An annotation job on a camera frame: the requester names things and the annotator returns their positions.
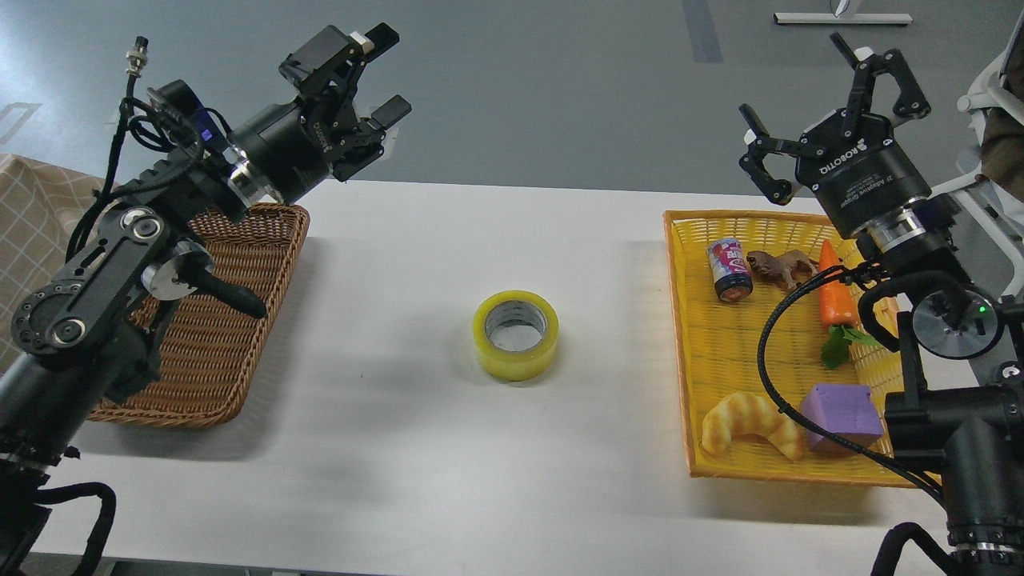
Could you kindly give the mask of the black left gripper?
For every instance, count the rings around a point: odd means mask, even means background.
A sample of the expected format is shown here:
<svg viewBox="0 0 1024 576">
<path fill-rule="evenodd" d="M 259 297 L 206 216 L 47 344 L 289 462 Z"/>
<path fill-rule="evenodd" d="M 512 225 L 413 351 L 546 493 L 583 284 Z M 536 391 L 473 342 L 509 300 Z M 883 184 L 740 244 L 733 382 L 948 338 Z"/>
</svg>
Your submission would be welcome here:
<svg viewBox="0 0 1024 576">
<path fill-rule="evenodd" d="M 303 113 L 350 105 L 366 66 L 399 41 L 388 23 L 350 34 L 328 25 L 279 65 L 297 91 L 295 101 L 274 102 L 228 134 L 268 194 L 290 206 L 323 180 L 344 182 L 380 159 L 390 129 L 412 112 L 401 95 L 356 116 L 347 110 L 340 120 Z"/>
</svg>

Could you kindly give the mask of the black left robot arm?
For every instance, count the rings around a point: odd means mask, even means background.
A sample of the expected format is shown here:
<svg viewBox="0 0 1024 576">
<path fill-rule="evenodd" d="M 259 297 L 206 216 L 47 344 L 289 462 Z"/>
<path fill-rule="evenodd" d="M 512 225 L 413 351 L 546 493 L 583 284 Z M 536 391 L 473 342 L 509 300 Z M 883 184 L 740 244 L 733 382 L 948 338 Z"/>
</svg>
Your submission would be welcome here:
<svg viewBox="0 0 1024 576">
<path fill-rule="evenodd" d="M 84 497 L 98 498 L 100 511 L 74 572 L 98 568 L 116 494 L 103 482 L 48 488 L 49 468 L 77 456 L 72 438 L 101 400 L 123 402 L 158 380 L 160 345 L 187 295 L 266 317 L 255 292 L 215 276 L 191 220 L 213 209 L 240 222 L 264 197 L 292 206 L 323 180 L 344 182 L 380 159 L 412 106 L 396 95 L 362 116 L 354 99 L 366 66 L 399 40 L 387 23 L 348 34 L 326 26 L 279 65 L 293 101 L 231 127 L 182 80 L 136 98 L 147 45 L 138 38 L 110 160 L 126 134 L 166 157 L 124 186 L 106 180 L 63 265 L 12 310 L 22 356 L 2 377 L 4 575 L 22 573 L 52 507 Z"/>
</svg>

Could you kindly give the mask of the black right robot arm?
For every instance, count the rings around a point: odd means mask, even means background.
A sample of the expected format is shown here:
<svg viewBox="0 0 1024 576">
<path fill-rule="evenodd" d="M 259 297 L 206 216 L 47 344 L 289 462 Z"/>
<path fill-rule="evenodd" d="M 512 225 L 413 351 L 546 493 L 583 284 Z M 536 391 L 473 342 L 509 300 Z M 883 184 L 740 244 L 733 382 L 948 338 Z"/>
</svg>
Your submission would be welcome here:
<svg viewBox="0 0 1024 576">
<path fill-rule="evenodd" d="M 1020 575 L 1023 542 L 1022 266 L 1001 296 L 978 287 L 954 254 L 950 228 L 972 190 L 1001 189 L 992 163 L 944 186 L 926 184 L 894 129 L 922 119 L 931 106 L 898 49 L 852 49 L 831 43 L 851 66 L 848 101 L 797 141 L 772 138 L 752 106 L 740 167 L 774 204 L 790 203 L 794 184 L 808 187 L 833 227 L 856 241 L 862 265 L 831 266 L 798 286 L 768 317 L 758 340 L 758 376 L 779 412 L 805 430 L 900 475 L 943 508 L 944 550 L 914 522 L 886 533 L 874 575 L 892 575 L 910 541 L 947 575 Z M 794 180 L 772 178 L 768 154 L 796 159 Z M 861 325 L 899 354 L 902 390 L 885 397 L 891 455 L 840 438 L 801 415 L 768 375 L 772 329 L 803 296 L 836 281 L 862 289 Z"/>
</svg>

